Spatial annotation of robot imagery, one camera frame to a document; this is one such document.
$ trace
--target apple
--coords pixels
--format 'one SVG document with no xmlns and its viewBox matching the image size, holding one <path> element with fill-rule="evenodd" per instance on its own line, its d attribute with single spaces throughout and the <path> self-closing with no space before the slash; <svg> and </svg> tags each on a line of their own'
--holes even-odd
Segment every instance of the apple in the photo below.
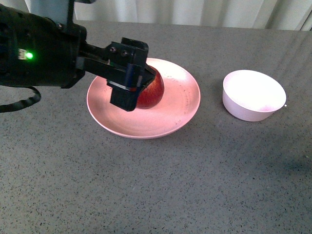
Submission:
<svg viewBox="0 0 312 234">
<path fill-rule="evenodd" d="M 138 96 L 136 108 L 139 109 L 149 109 L 156 106 L 165 92 L 164 81 L 161 77 L 159 71 L 150 66 L 154 71 L 156 71 L 155 79 L 150 83 Z"/>
</svg>

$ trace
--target gray countertop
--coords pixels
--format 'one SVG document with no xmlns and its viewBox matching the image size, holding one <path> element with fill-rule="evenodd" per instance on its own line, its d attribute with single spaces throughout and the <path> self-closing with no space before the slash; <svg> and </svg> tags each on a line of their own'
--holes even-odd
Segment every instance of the gray countertop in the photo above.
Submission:
<svg viewBox="0 0 312 234">
<path fill-rule="evenodd" d="M 311 32 L 79 21 L 88 42 L 142 40 L 188 70 L 196 115 L 168 136 L 116 136 L 90 115 L 95 75 L 0 115 L 0 233 L 312 233 Z M 245 122 L 222 82 L 248 69 L 276 79 L 287 107 Z M 1 104 L 30 91 L 1 87 Z"/>
</svg>

